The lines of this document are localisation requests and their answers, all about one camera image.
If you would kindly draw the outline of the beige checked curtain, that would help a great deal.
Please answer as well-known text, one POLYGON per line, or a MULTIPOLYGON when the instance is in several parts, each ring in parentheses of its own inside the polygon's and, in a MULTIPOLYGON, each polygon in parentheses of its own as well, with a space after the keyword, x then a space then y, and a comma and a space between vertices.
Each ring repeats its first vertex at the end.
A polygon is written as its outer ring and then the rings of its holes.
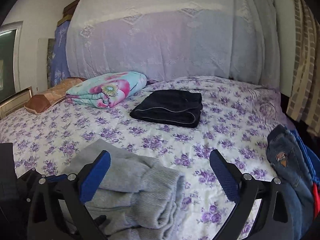
POLYGON ((304 0, 294 0, 296 54, 287 115, 319 137, 319 22, 304 0))

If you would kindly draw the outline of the blue and red garment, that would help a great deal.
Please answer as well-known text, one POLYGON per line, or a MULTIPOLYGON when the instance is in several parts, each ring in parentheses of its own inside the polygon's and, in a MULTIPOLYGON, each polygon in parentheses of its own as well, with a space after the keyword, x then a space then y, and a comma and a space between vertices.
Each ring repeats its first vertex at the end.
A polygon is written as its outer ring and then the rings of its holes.
POLYGON ((313 208, 313 218, 316 219, 319 215, 319 157, 302 141, 297 130, 291 130, 291 133, 294 135, 298 146, 302 152, 305 163, 308 167, 313 186, 312 186, 312 195, 314 199, 314 208, 313 208))

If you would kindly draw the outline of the brown satin pillow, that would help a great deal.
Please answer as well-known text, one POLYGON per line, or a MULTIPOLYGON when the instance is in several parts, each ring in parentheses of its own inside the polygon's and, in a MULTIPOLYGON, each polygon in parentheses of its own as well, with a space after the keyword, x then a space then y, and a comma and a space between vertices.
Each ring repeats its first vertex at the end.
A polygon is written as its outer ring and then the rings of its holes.
POLYGON ((69 77, 62 80, 58 85, 31 97, 24 108, 29 113, 40 115, 66 98, 66 92, 70 88, 86 81, 84 78, 69 77))

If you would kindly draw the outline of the blue denim jeans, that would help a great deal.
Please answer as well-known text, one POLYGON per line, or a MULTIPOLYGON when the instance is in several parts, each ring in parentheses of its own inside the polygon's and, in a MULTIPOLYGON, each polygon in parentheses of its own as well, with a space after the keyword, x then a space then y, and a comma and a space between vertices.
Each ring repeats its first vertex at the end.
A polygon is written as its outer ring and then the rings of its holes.
POLYGON ((281 124, 267 136, 266 157, 284 189, 293 239, 301 239, 313 222, 313 181, 295 136, 281 124))

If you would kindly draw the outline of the folded black pants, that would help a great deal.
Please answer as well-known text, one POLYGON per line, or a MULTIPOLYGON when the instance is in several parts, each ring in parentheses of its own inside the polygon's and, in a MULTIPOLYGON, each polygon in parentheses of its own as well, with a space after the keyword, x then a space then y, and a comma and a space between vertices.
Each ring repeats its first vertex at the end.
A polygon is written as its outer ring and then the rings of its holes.
POLYGON ((130 113, 137 120, 187 128, 198 126, 202 95, 185 90, 157 90, 147 96, 130 113))

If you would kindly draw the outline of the white lace-covered headboard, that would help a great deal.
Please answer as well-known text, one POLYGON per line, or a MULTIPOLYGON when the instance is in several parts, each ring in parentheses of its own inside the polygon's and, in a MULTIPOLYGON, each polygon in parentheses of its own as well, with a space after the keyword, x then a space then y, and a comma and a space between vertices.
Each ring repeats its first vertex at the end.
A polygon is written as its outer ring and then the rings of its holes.
POLYGON ((278 88, 273 0, 80 0, 67 32, 72 76, 218 76, 278 88))

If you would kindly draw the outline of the purple floral bedspread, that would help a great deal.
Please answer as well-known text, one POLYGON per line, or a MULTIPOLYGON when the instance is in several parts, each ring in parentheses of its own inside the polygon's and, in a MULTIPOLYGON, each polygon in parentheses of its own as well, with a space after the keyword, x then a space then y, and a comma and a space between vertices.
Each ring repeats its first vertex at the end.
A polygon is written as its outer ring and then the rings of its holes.
POLYGON ((266 158, 267 136, 291 123, 276 90, 218 77, 186 77, 146 86, 111 109, 62 102, 35 115, 19 109, 1 120, 1 142, 14 146, 18 175, 36 168, 60 174, 86 146, 98 139, 138 155, 159 159, 185 174, 183 219, 178 239, 212 239, 234 204, 225 196, 209 165, 213 149, 244 173, 272 180, 266 158), (156 90, 201 93, 203 109, 196 128, 143 122, 130 112, 156 90))

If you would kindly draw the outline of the green framed window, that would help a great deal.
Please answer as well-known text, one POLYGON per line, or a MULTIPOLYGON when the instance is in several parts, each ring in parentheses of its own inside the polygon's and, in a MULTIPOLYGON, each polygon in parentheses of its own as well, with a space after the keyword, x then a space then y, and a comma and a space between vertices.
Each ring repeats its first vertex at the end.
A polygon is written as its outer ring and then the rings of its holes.
POLYGON ((1 101, 20 91, 18 54, 22 21, 1 26, 1 101))

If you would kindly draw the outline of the floral turquoise folded quilt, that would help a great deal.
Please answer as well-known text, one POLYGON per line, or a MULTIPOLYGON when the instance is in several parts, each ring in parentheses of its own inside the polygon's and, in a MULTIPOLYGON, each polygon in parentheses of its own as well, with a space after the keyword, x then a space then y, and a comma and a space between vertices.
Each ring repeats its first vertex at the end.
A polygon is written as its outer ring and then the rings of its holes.
POLYGON ((146 86, 147 78, 138 72, 108 73, 88 79, 66 92, 73 104, 112 108, 146 86))

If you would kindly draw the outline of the blue patterned cloth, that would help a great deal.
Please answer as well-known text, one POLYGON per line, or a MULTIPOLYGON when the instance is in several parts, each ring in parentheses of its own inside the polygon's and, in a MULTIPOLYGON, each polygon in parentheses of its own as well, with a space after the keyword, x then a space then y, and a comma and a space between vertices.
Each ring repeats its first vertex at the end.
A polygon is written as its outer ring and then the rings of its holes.
POLYGON ((70 21, 65 21, 56 28, 55 43, 50 62, 50 85, 58 85, 62 80, 70 77, 66 57, 67 31, 70 21))

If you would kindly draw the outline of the grey sweatpants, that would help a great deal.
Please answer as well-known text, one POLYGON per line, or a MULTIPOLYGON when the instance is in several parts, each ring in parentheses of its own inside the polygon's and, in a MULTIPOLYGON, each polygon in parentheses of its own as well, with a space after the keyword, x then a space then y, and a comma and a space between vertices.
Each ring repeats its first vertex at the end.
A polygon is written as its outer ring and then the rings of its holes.
POLYGON ((78 173, 103 150, 110 153, 111 166, 85 204, 93 218, 106 216, 100 226, 103 234, 108 239, 175 239, 184 174, 156 158, 136 155, 102 139, 81 150, 63 172, 78 173))

